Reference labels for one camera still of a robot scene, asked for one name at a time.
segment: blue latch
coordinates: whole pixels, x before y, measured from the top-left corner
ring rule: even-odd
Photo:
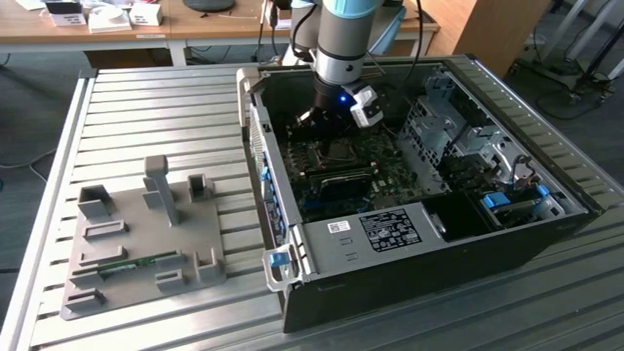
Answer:
[[[270,267],[278,267],[281,265],[287,265],[290,263],[290,257],[287,252],[274,252],[269,256],[269,265]]]
[[[494,208],[510,204],[509,199],[501,192],[493,192],[490,194],[486,194],[483,197],[483,202],[487,208]]]
[[[267,181],[270,179],[267,166],[263,166],[262,168],[262,172],[259,173],[259,179],[262,179],[262,181]]]
[[[549,189],[547,189],[547,186],[539,184],[537,185],[537,192],[538,194],[545,197],[546,195],[549,195]]]

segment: robotic arm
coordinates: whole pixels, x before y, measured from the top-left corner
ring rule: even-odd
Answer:
[[[377,94],[361,80],[366,51],[383,53],[405,14],[401,0],[291,0],[291,52],[310,63],[314,104],[306,116],[326,116],[350,97],[359,128],[382,118]]]

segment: wooden cabinet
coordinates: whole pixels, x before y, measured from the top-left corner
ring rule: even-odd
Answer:
[[[502,76],[549,0],[421,0],[439,25],[426,55],[471,53]]]

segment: motherboard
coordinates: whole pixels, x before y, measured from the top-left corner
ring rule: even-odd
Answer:
[[[279,152],[303,222],[363,213],[422,196],[389,129],[282,143]]]

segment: slotted metal surface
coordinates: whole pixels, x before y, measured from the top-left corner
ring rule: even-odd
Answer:
[[[234,128],[218,129],[221,135],[206,132],[235,126],[235,103],[210,98],[233,91],[234,71],[219,67],[106,70],[82,84],[83,103],[74,137],[66,142],[70,150],[55,209],[42,233],[45,245],[38,257],[26,257],[39,259],[39,264],[31,273],[31,288],[23,291],[26,302],[17,306],[22,314],[5,322],[15,329],[2,332],[0,348],[619,350],[622,191],[482,67],[463,58],[455,63],[607,209],[579,234],[514,271],[373,314],[283,335],[277,297],[266,289],[261,272],[262,239],[241,138],[231,135]],[[166,99],[151,109],[149,101],[166,94],[183,97],[179,101],[193,105]],[[134,101],[142,110],[123,110]],[[106,112],[89,112],[101,111],[93,107],[97,103],[107,104]],[[63,321],[58,308],[79,187],[103,184],[110,192],[141,187],[139,160],[150,154],[169,156],[170,181],[193,173],[206,173],[215,180],[227,280],[217,287]],[[13,298],[11,306],[18,302]]]

